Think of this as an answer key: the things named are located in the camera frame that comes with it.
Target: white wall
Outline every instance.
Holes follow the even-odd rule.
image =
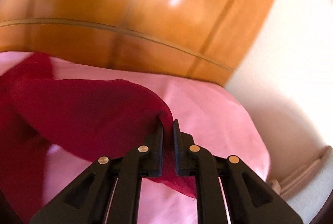
[[[275,0],[226,89],[261,134],[271,177],[333,145],[333,0]]]

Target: pink fabric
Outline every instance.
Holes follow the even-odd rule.
[[[20,52],[0,54],[0,70],[7,70],[26,56],[28,54]],[[248,113],[220,86],[174,76],[77,65],[60,59],[51,59],[51,62],[56,79],[121,78],[149,88],[168,104],[173,117],[179,119],[181,131],[192,134],[196,144],[221,157],[236,154],[262,179],[267,178],[270,159],[264,143]],[[46,156],[44,203],[89,164],[52,145]],[[196,223],[196,200],[163,184],[143,179],[138,222]]]
[[[163,170],[154,181],[195,197],[194,179],[175,173],[171,111],[151,90],[122,79],[54,80],[46,54],[33,54],[0,76],[0,88],[0,188],[25,223],[42,205],[49,142],[88,161],[114,159],[140,146],[159,120]]]

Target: red cloth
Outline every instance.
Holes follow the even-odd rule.
[[[164,126],[162,176],[155,182],[195,196],[193,178],[177,177],[172,123],[154,92],[125,81],[54,80],[45,54],[34,54],[0,76],[0,189],[29,223],[42,204],[45,154],[58,144],[89,161],[124,156]]]

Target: wooden headboard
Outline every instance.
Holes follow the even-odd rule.
[[[221,86],[274,0],[0,0],[0,51]]]

